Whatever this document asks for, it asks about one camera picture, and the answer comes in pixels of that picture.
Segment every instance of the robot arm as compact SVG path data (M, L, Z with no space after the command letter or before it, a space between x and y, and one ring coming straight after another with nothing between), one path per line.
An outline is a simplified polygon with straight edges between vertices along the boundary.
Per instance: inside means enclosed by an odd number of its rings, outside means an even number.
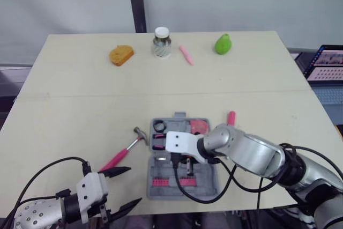
M77 184L77 193L54 200L31 202L18 210L14 228L61 228L80 219L85 224L89 217L97 214L101 215L104 226L108 226L111 221L127 215L141 200L139 198L121 206L114 214L106 209L108 190L105 177L111 178L130 169L113 167L99 173L87 173Z
M336 219L343 219L343 182L303 155L294 155L279 145L227 124L217 126L204 136L170 131L166 150L192 156L200 163L226 156L238 167L271 180L282 172L279 185L297 202L311 207L318 228L326 228L334 222L330 229L343 227L343 220L336 223Z

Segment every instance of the green toy pear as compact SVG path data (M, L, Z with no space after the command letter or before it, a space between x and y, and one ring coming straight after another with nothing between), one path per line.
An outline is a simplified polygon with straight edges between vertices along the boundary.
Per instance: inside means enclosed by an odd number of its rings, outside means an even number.
M231 49L231 46L232 42L230 40L230 36L229 34L225 33L215 43L215 51L218 54L223 55Z

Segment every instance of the black pole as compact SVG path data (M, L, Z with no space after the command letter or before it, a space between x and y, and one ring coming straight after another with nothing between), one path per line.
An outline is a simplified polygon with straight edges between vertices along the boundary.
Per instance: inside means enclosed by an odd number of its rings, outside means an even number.
M131 0L133 20L135 21L135 29L137 33L146 32L144 1Z

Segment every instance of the tool case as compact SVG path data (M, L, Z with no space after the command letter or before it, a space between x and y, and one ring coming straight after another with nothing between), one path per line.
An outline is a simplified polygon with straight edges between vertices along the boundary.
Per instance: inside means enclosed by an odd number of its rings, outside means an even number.
M169 131L204 134L210 130L205 118L187 118L185 112L176 112L173 118L155 118L150 127L150 150L147 195L153 200L189 200L179 190L174 177L170 153L165 151L166 133ZM179 163L180 183L189 194L201 200L211 200L219 193L215 165L193 164L193 176L188 176L187 165Z

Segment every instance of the jar lid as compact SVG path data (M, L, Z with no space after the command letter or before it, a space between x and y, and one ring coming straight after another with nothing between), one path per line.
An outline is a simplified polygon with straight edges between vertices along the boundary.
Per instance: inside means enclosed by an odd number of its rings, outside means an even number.
M157 38L167 38L169 36L169 29L167 27L157 27L155 29L155 36Z

